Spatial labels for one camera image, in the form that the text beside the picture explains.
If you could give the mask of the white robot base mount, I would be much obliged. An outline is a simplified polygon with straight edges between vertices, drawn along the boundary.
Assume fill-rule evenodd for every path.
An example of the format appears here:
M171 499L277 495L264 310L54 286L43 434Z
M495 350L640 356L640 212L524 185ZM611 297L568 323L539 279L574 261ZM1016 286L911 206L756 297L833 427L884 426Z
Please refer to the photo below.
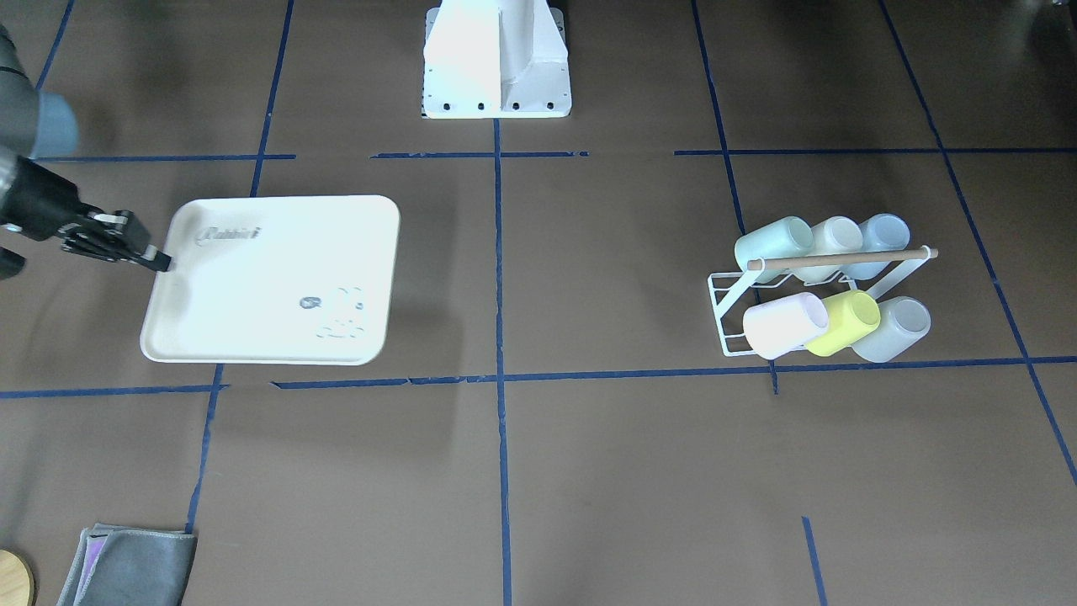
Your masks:
M549 1L443 1L426 10L426 119L570 115L565 13Z

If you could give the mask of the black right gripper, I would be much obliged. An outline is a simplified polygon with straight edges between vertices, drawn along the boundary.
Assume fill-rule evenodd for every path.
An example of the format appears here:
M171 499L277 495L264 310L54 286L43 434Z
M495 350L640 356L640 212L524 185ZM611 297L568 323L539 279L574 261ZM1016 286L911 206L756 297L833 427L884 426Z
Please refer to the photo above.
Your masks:
M59 238L65 252L80 256L139 263L158 273L172 268L134 212L83 203L74 183L22 155L4 158L4 226L36 242Z

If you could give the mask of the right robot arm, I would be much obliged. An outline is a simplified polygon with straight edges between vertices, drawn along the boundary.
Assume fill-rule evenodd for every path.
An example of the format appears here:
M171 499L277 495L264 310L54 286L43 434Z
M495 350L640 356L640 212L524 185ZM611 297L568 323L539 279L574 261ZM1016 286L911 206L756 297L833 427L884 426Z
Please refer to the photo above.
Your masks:
M78 126L58 93L39 91L1 30L1 223L34 242L57 239L66 253L126 262L168 272L172 257L151 245L151 232L129 210L86 205L76 184L39 165L43 155L76 150Z

